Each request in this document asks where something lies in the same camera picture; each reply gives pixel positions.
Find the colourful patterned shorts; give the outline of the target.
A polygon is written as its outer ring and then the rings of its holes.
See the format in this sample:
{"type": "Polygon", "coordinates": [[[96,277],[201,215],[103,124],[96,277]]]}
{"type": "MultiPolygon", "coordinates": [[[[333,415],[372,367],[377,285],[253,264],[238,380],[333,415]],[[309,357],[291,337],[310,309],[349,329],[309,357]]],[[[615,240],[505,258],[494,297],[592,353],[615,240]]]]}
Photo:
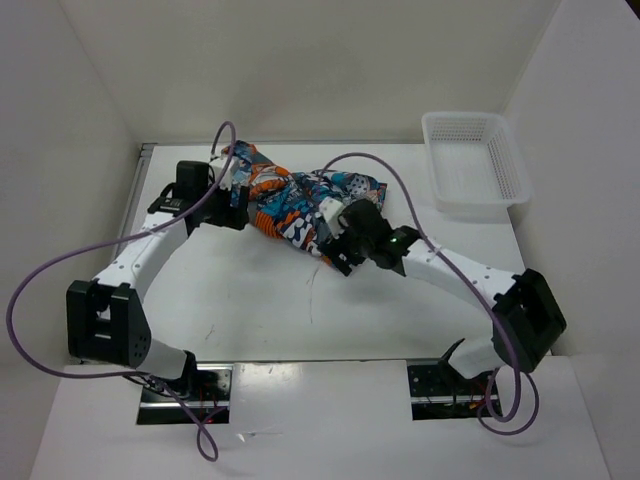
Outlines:
{"type": "Polygon", "coordinates": [[[332,198],[349,205],[366,198],[377,208],[384,206],[387,184],[371,176],[335,170],[289,171],[241,140],[221,153],[229,150],[239,159],[236,176],[248,181],[251,225],[312,256],[321,255],[319,245],[330,235],[320,212],[323,200],[332,198]]]}

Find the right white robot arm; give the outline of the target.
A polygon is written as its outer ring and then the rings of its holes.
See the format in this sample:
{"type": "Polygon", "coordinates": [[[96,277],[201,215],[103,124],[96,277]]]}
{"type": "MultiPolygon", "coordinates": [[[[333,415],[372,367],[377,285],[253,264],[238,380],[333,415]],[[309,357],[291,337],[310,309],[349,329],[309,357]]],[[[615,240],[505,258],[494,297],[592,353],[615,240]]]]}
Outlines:
{"type": "Polygon", "coordinates": [[[505,365],[532,373],[567,323],[544,276],[471,260],[424,238],[410,226],[393,228],[373,202],[344,205],[328,198],[319,212],[328,234],[319,249],[344,275],[365,261],[425,281],[484,310],[490,335],[455,342],[441,357],[440,385],[460,393],[475,377],[505,365]]]}

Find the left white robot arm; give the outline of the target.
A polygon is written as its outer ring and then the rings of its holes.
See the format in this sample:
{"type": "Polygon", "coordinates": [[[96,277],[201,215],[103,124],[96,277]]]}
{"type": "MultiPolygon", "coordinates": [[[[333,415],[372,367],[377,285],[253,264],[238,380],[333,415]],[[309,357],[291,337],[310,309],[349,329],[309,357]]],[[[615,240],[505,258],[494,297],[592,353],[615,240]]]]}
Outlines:
{"type": "Polygon", "coordinates": [[[139,232],[92,280],[66,292],[72,356],[119,365],[153,378],[175,398],[198,391],[193,353],[152,336],[144,298],[172,254],[203,224],[243,229],[249,222],[248,179],[237,157],[181,161],[176,177],[151,203],[139,232]]]}

